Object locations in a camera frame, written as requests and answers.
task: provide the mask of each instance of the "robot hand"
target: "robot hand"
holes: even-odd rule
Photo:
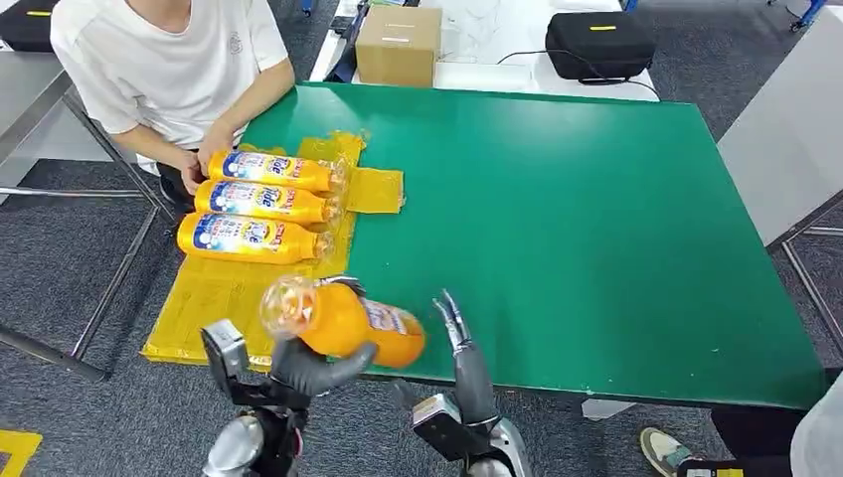
[[[413,430],[447,460],[462,459],[477,477],[529,477],[524,441],[518,428],[495,406],[492,382],[480,349],[447,290],[433,299],[453,352],[456,404],[442,394],[419,401],[406,383],[396,387],[413,405]]]
[[[269,378],[309,401],[357,378],[372,364],[377,352],[376,344],[366,342],[351,356],[328,363],[300,338],[279,341],[272,349]]]
[[[203,468],[208,476],[295,475],[311,398],[354,379],[377,352],[376,345],[364,343],[351,356],[328,363],[299,338],[281,340],[272,349],[268,380],[254,386],[238,380],[249,355],[229,320],[203,328],[202,340],[218,386],[234,404],[250,407],[218,435]]]

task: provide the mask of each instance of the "bottle cap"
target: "bottle cap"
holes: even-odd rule
[[[330,191],[336,195],[345,193],[348,179],[345,165],[340,162],[325,163],[324,165],[331,169],[331,177],[328,182]]]
[[[274,339],[290,339],[310,325],[315,302],[313,280],[301,275],[284,275],[266,289],[258,317]]]
[[[339,197],[334,196],[325,199],[325,204],[322,205],[322,222],[331,222],[338,218],[341,213],[342,207],[340,207]]]
[[[316,258],[322,258],[334,251],[334,236],[329,232],[316,235],[316,242],[313,244],[313,254]]]

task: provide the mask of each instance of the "green table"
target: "green table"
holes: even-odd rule
[[[399,215],[359,215],[349,272],[415,313],[447,287],[497,385],[807,408],[823,373],[693,105],[308,83],[244,141],[371,133],[405,171]]]

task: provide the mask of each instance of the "black bag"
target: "black bag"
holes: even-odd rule
[[[558,13],[548,25],[545,46],[556,73],[566,80],[629,79],[650,67],[656,51],[655,42],[625,12]]]
[[[16,52],[52,53],[50,13],[59,0],[19,0],[0,13],[0,39]]]

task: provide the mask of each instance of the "shoe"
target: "shoe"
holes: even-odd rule
[[[676,477],[679,465],[694,458],[688,447],[655,427],[647,427],[639,436],[641,452],[664,477]]]

